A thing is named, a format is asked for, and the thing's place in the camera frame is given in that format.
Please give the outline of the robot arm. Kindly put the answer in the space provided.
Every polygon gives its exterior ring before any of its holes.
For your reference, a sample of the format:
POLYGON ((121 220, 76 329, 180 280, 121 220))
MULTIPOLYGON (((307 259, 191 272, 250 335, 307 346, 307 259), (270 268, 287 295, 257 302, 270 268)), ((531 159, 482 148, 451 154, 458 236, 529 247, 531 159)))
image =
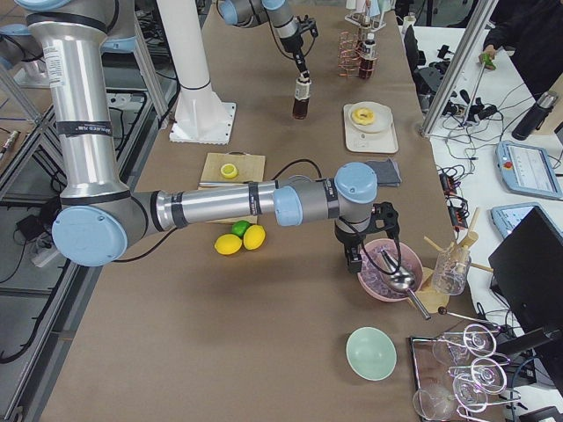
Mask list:
POLYGON ((117 169, 101 49, 128 33, 129 1, 24 1, 26 23, 46 60, 67 185, 52 226, 59 252, 81 266, 102 266, 157 232, 197 222, 274 213, 281 226, 333 220, 347 268, 361 269, 368 234, 399 234, 392 204, 376 203, 377 175, 362 163, 332 178, 291 178, 192 192, 133 193, 117 169))
POLYGON ((309 83, 310 72, 303 52, 303 35, 310 33, 312 41, 318 37, 315 18, 308 15, 300 18, 294 14, 288 1, 218 1, 216 8, 226 25, 239 28, 252 28, 269 24, 276 46, 281 54, 297 66, 300 81, 309 83))

